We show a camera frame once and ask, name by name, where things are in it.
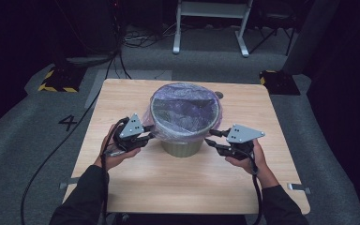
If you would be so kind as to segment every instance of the chair leg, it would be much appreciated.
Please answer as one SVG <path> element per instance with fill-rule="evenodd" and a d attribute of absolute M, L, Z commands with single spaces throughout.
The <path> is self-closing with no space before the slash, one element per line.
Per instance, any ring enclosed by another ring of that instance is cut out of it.
<path fill-rule="evenodd" d="M 291 38 L 290 38 L 289 44 L 288 44 L 288 49 L 286 50 L 286 53 L 285 53 L 286 56 L 288 56 L 288 54 L 289 54 L 289 49 L 291 48 L 291 45 L 292 45 L 292 40 L 293 40 L 293 36 L 294 36 L 294 31 L 295 31 L 295 30 L 296 30 L 295 28 L 292 30 Z"/>
<path fill-rule="evenodd" d="M 261 46 L 268 38 L 270 38 L 274 33 L 276 32 L 276 30 L 273 30 L 268 36 L 266 36 L 262 41 L 259 42 L 259 44 L 257 44 L 252 51 L 250 51 L 249 53 L 253 53 L 257 48 L 259 48 L 259 46 Z"/>

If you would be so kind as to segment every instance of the wooden table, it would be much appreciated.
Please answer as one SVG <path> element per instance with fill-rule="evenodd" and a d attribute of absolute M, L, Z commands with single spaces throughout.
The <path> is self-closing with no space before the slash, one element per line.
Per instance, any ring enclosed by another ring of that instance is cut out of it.
<path fill-rule="evenodd" d="M 106 80 L 87 129 L 72 177 L 79 177 L 93 164 L 111 124 L 138 113 L 143 117 L 150 97 L 164 84 L 174 82 Z M 262 85 L 195 82 L 224 94 L 220 101 L 223 120 L 219 129 L 240 124 L 265 132 L 259 139 L 266 160 L 279 183 L 309 212 L 305 192 L 288 190 L 287 183 L 300 184 L 291 154 L 268 96 Z M 224 138 L 212 137 L 218 143 Z M 190 214 L 255 214 L 256 191 L 251 175 L 220 157 L 205 142 L 192 157 L 172 157 L 151 140 L 138 156 L 110 170 L 108 211 Z M 66 197 L 75 188 L 68 186 Z"/>

